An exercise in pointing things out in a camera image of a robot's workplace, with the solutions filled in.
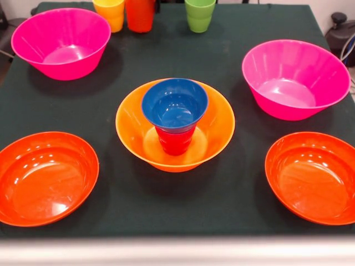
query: pink bowl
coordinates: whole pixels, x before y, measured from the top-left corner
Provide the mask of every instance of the pink bowl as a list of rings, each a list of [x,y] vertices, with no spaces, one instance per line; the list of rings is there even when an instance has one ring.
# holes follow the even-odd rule
[[[11,45],[20,58],[50,78],[73,80],[97,67],[110,35],[110,25],[95,12],[58,8],[24,21]]]
[[[242,71],[261,109],[283,120],[302,120],[338,103],[351,82],[337,57],[299,40],[273,40],[252,48]]]

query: cup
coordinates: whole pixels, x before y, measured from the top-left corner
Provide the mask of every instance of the cup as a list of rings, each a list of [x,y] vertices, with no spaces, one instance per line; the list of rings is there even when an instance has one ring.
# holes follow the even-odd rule
[[[153,27],[156,0],[126,0],[128,28],[137,33],[146,33]]]
[[[155,126],[163,150],[181,155],[208,107],[206,91],[188,79],[167,79],[152,86],[142,100],[144,116]]]
[[[119,32],[124,21],[124,0],[93,0],[96,12],[104,17],[111,27],[111,32]]]
[[[155,130],[158,133],[159,142],[163,150],[167,154],[177,156],[183,154],[189,148],[195,128],[196,124],[191,129],[179,134],[168,133],[157,126]]]
[[[216,0],[185,0],[190,30],[195,33],[207,31],[215,6]]]

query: floor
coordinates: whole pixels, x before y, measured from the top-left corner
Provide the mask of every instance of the floor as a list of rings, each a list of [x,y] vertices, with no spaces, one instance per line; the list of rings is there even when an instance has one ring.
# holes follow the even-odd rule
[[[10,69],[11,63],[8,61],[8,58],[5,55],[0,54],[0,86],[2,85],[7,71]],[[355,102],[355,67],[349,69],[350,75],[352,77],[352,84],[350,88],[351,96]]]

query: blue cup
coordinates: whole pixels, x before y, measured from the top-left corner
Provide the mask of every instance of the blue cup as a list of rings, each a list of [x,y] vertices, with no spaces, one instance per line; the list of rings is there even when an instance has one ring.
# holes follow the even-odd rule
[[[196,82],[167,79],[146,92],[142,111],[155,127],[170,134],[180,134],[196,126],[208,103],[206,91]]]

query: green cup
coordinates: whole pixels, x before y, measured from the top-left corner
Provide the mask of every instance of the green cup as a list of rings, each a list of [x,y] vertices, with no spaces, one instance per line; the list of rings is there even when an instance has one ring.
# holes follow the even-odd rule
[[[209,28],[216,0],[185,0],[187,22],[191,31],[202,33]]]

